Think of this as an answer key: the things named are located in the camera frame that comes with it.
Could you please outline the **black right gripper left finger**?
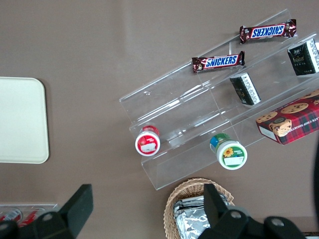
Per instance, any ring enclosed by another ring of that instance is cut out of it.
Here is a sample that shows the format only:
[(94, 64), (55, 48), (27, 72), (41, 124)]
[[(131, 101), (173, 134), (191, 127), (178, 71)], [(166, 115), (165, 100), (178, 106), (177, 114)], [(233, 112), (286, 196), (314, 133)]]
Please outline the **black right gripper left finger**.
[(93, 212), (91, 184), (83, 184), (57, 212), (41, 215), (31, 224), (34, 239), (75, 239)]

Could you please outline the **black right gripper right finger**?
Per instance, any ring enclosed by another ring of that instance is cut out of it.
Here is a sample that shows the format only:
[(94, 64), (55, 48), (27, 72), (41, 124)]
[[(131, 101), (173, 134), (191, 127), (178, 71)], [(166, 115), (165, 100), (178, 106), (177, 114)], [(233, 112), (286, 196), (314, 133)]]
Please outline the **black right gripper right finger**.
[(210, 228), (205, 229), (200, 239), (245, 239), (248, 216), (238, 207), (227, 207), (212, 184), (204, 185), (204, 211)]

